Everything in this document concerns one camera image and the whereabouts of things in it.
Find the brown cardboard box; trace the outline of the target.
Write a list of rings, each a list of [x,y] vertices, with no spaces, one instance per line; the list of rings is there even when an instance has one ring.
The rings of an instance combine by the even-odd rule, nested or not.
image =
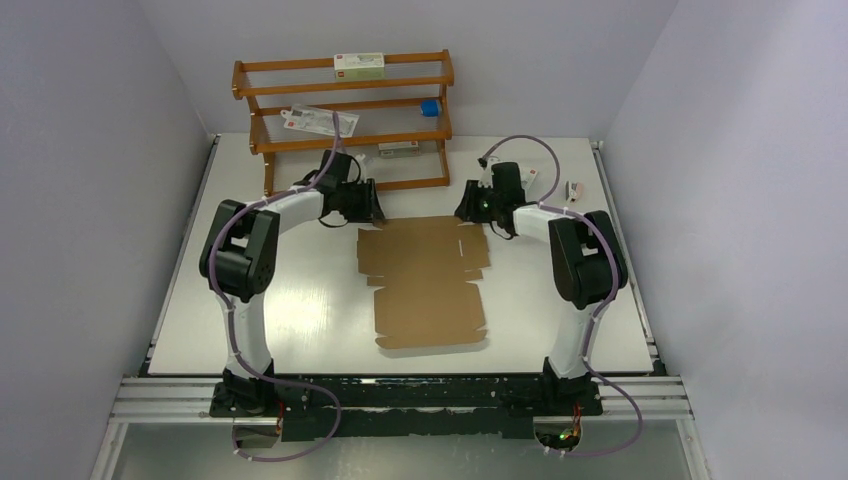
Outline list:
[[[481,225],[453,216],[395,218],[357,233],[358,271],[386,350],[477,344],[486,318],[477,282],[490,266]]]

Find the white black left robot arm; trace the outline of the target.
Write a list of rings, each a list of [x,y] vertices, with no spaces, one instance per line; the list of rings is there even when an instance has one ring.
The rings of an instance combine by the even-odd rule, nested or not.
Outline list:
[[[264,294],[275,275],[279,236],[331,213],[348,223],[384,220],[368,163],[364,154],[327,150],[319,169],[289,189],[249,204],[224,200],[218,205],[199,270],[224,315],[228,360],[215,401],[226,410],[261,416],[277,400]]]

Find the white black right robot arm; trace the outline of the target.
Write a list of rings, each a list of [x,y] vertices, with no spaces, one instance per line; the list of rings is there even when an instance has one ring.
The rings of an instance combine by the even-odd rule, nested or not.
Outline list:
[[[517,163],[499,162],[465,182],[455,216],[496,225],[509,239],[529,237],[548,245],[555,289],[576,313],[561,322],[544,360],[539,398],[548,412],[565,413],[598,376],[591,354],[599,323],[628,281],[610,215],[529,202]]]

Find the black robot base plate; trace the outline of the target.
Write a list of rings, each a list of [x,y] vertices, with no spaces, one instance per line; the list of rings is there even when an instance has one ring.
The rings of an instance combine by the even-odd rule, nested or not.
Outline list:
[[[589,375],[550,372],[417,376],[285,375],[281,384],[225,374],[213,418],[267,418],[284,441],[335,437],[499,434],[533,439],[538,417],[598,416]]]

